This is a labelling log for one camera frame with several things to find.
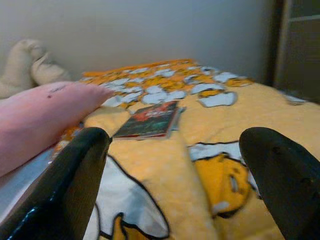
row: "white wall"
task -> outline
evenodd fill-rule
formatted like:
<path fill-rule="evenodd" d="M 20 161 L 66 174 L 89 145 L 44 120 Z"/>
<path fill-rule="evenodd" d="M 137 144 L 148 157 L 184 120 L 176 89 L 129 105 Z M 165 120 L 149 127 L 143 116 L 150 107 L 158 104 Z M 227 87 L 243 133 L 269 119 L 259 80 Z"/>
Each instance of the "white wall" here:
<path fill-rule="evenodd" d="M 83 71 L 195 58 L 262 81 L 273 0 L 0 0 L 0 70 L 22 38 Z"/>

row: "pink fabric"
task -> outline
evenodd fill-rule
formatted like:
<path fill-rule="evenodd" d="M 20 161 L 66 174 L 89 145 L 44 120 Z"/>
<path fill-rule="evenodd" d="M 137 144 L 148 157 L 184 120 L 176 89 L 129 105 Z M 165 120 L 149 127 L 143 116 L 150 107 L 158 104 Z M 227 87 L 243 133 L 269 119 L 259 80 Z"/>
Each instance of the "pink fabric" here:
<path fill-rule="evenodd" d="M 1 101 L 0 176 L 56 143 L 111 96 L 102 86 L 61 81 Z"/>

